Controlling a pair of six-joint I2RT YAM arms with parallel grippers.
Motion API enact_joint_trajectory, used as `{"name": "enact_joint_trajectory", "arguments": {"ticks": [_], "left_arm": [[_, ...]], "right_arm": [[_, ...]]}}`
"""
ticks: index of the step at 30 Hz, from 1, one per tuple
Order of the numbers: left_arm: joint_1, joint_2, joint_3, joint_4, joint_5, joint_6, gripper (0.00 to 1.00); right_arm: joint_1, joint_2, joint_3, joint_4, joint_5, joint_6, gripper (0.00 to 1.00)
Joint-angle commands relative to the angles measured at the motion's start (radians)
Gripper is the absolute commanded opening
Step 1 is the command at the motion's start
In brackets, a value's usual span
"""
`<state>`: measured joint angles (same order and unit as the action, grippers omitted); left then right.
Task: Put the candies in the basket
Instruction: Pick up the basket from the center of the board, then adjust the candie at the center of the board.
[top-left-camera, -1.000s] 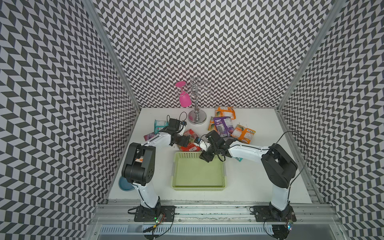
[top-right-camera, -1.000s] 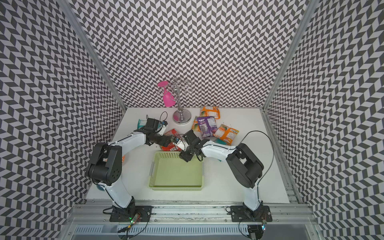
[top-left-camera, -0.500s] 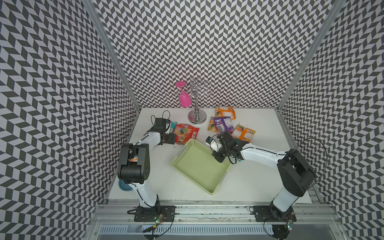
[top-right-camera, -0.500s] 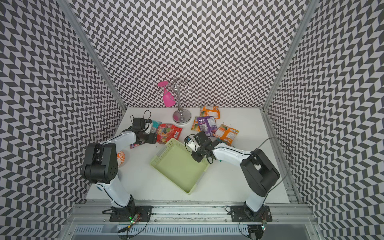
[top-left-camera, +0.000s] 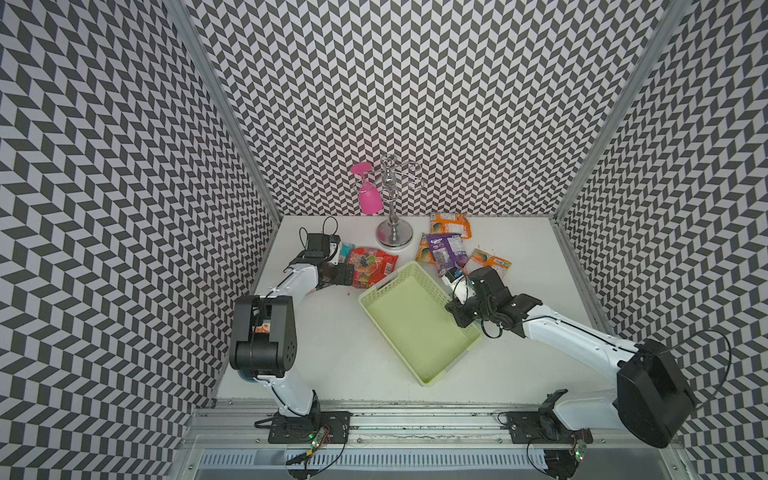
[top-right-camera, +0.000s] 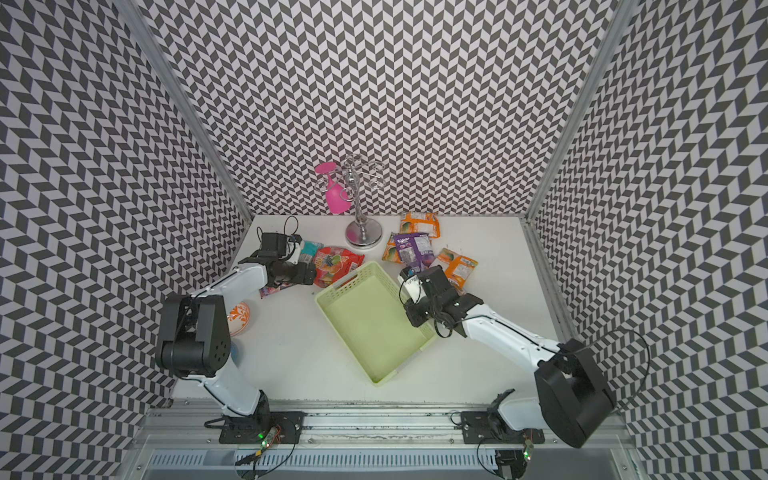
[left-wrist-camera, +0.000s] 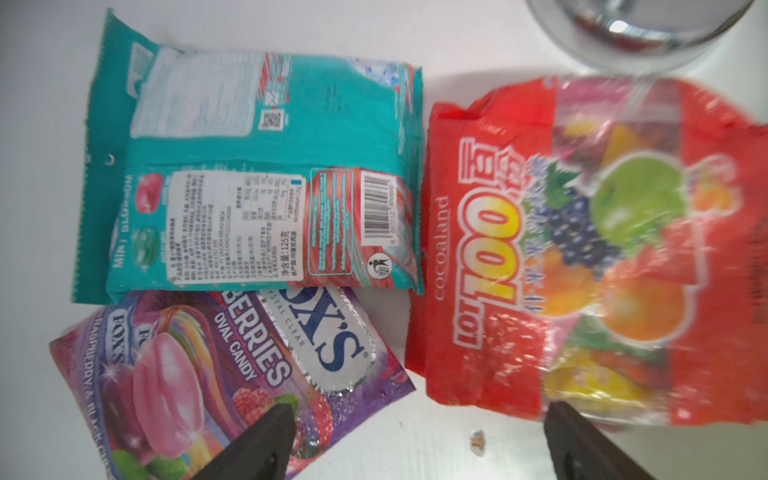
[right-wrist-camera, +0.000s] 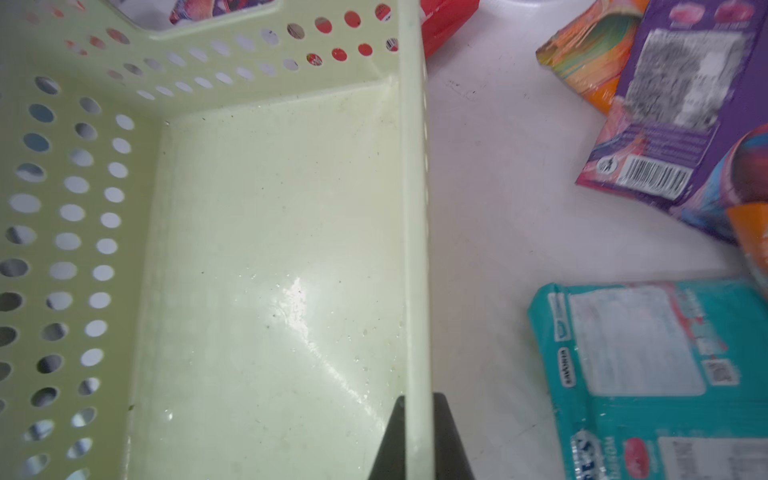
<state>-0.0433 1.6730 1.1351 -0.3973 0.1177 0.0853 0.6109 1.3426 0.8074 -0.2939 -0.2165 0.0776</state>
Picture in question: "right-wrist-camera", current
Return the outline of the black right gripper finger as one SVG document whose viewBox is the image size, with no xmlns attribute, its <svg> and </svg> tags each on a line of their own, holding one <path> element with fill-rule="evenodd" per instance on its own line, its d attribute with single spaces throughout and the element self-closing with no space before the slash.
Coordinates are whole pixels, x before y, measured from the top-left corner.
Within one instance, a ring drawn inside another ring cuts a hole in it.
<svg viewBox="0 0 768 480">
<path fill-rule="evenodd" d="M 436 479 L 474 479 L 446 396 L 433 394 Z M 399 396 L 391 412 L 369 479 L 406 478 L 405 396 Z"/>
</svg>

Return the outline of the teal Fox's candy bag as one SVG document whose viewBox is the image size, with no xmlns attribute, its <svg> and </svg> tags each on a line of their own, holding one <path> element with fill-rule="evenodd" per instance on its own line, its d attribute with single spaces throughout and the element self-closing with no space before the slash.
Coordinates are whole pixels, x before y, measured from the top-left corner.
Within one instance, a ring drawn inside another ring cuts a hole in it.
<svg viewBox="0 0 768 480">
<path fill-rule="evenodd" d="M 763 479 L 767 303 L 746 278 L 549 284 L 528 310 L 570 479 Z"/>
</svg>

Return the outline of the light green plastic basket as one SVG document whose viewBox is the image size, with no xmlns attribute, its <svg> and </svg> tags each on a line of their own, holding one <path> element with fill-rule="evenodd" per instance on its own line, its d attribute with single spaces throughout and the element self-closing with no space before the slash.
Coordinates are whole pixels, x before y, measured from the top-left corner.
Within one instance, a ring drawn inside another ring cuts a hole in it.
<svg viewBox="0 0 768 480">
<path fill-rule="evenodd" d="M 432 479 L 416 1 L 1 5 L 1 475 Z"/>
</svg>

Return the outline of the pink purple Fox's candy bag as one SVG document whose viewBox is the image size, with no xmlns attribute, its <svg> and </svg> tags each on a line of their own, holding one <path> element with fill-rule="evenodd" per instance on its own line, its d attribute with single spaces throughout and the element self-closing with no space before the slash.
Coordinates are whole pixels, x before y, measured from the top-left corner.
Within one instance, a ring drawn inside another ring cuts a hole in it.
<svg viewBox="0 0 768 480">
<path fill-rule="evenodd" d="M 272 0 L 178 0 L 169 22 L 177 25 L 182 21 L 199 22 L 272 3 Z"/>
</svg>

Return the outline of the orange Fox's candy bag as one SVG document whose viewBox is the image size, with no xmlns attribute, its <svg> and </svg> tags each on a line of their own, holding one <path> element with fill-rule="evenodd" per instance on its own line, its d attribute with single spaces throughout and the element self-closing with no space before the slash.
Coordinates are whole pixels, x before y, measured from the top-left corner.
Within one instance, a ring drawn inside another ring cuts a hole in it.
<svg viewBox="0 0 768 480">
<path fill-rule="evenodd" d="M 747 267 L 767 297 L 767 203 L 749 203 L 726 211 Z"/>
</svg>

